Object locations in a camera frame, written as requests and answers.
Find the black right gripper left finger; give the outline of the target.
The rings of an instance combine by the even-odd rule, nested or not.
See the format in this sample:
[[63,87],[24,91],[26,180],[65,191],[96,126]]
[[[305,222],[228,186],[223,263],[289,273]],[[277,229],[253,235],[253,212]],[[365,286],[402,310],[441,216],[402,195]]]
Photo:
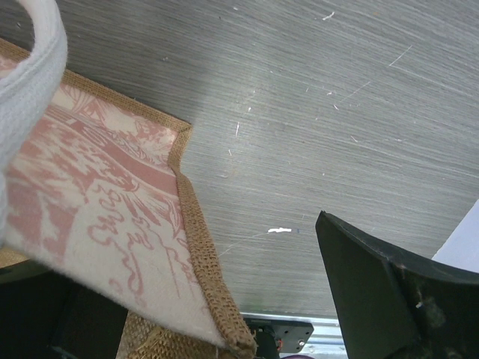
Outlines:
[[35,261],[1,269],[2,358],[115,358],[127,314]]

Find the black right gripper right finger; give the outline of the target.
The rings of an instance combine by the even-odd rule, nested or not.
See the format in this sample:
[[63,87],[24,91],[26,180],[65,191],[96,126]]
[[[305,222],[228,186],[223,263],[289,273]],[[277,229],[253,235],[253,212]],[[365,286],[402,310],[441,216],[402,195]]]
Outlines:
[[478,357],[478,274],[325,211],[315,229],[349,358]]

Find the burlap canvas tote bag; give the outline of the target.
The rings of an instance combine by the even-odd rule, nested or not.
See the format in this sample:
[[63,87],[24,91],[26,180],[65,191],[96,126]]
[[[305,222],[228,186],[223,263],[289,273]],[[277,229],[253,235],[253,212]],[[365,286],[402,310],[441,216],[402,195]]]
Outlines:
[[1,256],[127,309],[115,358],[252,358],[180,160],[191,127],[66,70],[55,1],[1,42]]

